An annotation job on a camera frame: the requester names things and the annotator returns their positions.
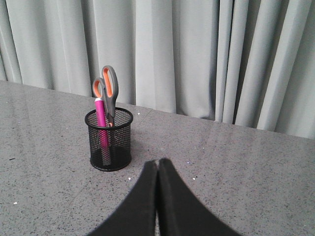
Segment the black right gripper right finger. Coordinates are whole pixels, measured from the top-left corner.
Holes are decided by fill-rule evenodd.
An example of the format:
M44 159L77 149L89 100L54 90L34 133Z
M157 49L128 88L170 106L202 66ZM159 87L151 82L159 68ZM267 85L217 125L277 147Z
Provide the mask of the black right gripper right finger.
M158 222L162 236L238 236L213 215L183 182L171 160L159 161Z

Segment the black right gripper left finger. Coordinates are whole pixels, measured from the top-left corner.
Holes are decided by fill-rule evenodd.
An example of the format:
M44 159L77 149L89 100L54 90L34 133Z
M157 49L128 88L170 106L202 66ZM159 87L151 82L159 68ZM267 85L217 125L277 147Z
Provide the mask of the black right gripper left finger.
M155 161L145 163L141 175L128 196L90 236L153 236L156 226Z

